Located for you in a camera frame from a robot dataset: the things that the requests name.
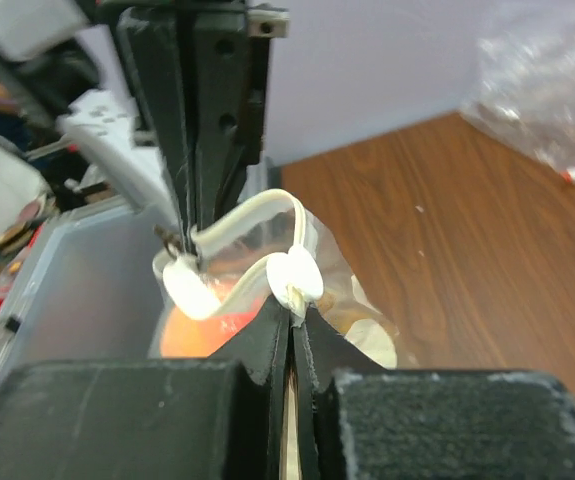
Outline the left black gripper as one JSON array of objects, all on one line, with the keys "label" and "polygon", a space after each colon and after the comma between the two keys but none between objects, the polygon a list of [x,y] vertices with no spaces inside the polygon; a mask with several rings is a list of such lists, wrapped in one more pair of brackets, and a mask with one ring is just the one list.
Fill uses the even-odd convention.
[{"label": "left black gripper", "polygon": [[[191,18],[197,106],[192,190],[174,11]],[[204,230],[231,211],[239,202],[248,167],[260,160],[269,38],[288,36],[290,14],[269,3],[248,1],[96,2],[95,24],[115,26],[119,16],[127,72],[164,161],[179,248],[190,250],[189,227]]]}]

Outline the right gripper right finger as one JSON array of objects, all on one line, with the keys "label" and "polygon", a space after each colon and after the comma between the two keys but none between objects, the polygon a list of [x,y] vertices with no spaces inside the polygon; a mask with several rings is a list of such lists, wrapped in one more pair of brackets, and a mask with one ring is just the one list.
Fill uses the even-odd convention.
[{"label": "right gripper right finger", "polygon": [[295,323],[305,479],[575,479],[575,399],[534,370],[388,369],[316,310]]}]

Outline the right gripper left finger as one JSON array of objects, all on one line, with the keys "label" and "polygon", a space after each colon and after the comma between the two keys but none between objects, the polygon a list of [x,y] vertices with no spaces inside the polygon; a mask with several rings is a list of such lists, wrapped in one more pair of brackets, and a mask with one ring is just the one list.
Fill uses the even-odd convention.
[{"label": "right gripper left finger", "polygon": [[277,479],[290,316],[201,359],[52,361],[0,385],[0,479]]}]

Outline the toy peach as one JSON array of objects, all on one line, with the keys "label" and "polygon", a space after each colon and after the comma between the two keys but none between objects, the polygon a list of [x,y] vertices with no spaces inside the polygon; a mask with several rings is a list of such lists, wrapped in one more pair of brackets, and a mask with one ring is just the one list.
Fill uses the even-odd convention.
[{"label": "toy peach", "polygon": [[204,321],[192,320],[173,306],[158,342],[161,356],[170,358],[210,356],[249,324],[265,299],[266,296],[257,296],[242,310]]}]

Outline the brown longan cluster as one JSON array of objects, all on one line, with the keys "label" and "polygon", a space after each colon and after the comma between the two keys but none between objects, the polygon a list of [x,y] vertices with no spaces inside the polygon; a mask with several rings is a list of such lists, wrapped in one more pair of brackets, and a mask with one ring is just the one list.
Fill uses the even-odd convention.
[{"label": "brown longan cluster", "polygon": [[338,300],[333,293],[329,292],[324,293],[315,305],[323,319],[343,336],[357,321],[372,317],[372,314],[360,302],[343,298]]}]

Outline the clear zip top bag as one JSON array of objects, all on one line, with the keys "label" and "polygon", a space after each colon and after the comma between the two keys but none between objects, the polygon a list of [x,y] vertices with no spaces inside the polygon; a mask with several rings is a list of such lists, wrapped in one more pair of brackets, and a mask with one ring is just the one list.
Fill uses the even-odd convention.
[{"label": "clear zip top bag", "polygon": [[242,310],[257,296],[274,297],[302,326],[307,309],[333,293],[372,314],[341,337],[377,364],[397,366],[396,327],[367,299],[332,232],[287,191],[265,190],[210,227],[192,228],[192,253],[179,248],[178,235],[155,232],[163,248],[152,269],[171,309],[204,321]]}]

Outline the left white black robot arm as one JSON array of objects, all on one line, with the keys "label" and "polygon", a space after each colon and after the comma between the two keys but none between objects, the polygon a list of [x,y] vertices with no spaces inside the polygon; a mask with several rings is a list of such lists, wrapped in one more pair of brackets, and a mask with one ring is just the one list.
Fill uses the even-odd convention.
[{"label": "left white black robot arm", "polygon": [[289,12],[247,1],[0,1],[0,78],[37,125],[59,128],[98,91],[79,43],[104,26],[135,102],[131,147],[163,161],[178,249],[231,210],[263,150],[271,43]]}]

